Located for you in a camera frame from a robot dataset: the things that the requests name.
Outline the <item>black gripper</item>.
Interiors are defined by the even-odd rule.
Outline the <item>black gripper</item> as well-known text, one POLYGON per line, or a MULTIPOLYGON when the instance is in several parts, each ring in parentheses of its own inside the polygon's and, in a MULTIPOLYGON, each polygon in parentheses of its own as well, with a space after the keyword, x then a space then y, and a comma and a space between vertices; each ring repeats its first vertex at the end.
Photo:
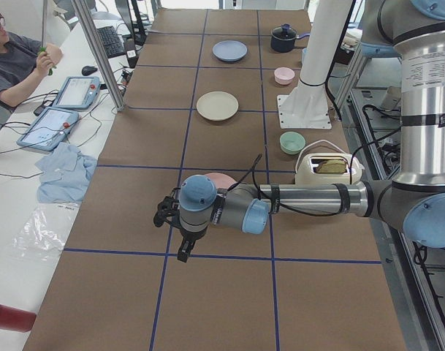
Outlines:
POLYGON ((180 234, 182 235, 183 240, 178 249, 177 259, 183 263, 186 263, 191 255, 191 251, 194 248, 195 243, 205 235, 205 229, 197 232, 181 229, 180 234))

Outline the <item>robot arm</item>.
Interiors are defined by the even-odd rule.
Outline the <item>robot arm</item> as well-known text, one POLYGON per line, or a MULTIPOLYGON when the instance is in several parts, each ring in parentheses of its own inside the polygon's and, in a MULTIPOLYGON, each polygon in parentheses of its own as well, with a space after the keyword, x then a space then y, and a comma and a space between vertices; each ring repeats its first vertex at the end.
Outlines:
POLYGON ((400 170, 390 181, 244 184, 217 189, 205 175, 180 188, 172 224, 186 261, 209 224, 261 233, 271 214, 353 213, 372 217, 418 244, 445 247, 445 1, 367 1, 362 43, 401 57, 400 170))

